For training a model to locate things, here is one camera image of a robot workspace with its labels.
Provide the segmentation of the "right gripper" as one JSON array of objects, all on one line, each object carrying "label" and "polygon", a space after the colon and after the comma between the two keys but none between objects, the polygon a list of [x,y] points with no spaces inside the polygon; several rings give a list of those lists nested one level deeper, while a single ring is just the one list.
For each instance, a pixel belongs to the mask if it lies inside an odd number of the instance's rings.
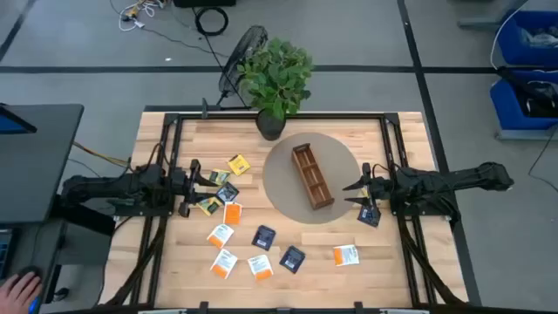
[{"label": "right gripper", "polygon": [[354,202],[362,205],[361,209],[366,215],[381,215],[377,205],[377,199],[388,200],[391,196],[393,183],[390,179],[385,179],[375,175],[376,167],[385,169],[385,167],[374,164],[373,166],[365,162],[362,166],[363,174],[357,182],[343,188],[343,191],[355,190],[363,188],[366,193],[365,197],[345,198],[346,201]]}]

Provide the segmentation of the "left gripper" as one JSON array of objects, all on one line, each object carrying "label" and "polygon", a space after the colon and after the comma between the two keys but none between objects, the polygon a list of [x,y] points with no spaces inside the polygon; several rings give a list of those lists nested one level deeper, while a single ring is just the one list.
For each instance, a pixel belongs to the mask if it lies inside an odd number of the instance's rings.
[{"label": "left gripper", "polygon": [[221,204],[221,201],[215,194],[197,194],[195,191],[197,183],[205,187],[219,187],[220,183],[216,181],[216,173],[211,172],[208,178],[201,175],[201,164],[197,159],[191,161],[189,170],[190,175],[187,175],[181,168],[176,168],[172,177],[173,195],[182,195],[184,197],[178,209],[179,215],[184,218],[189,217],[191,205]]}]

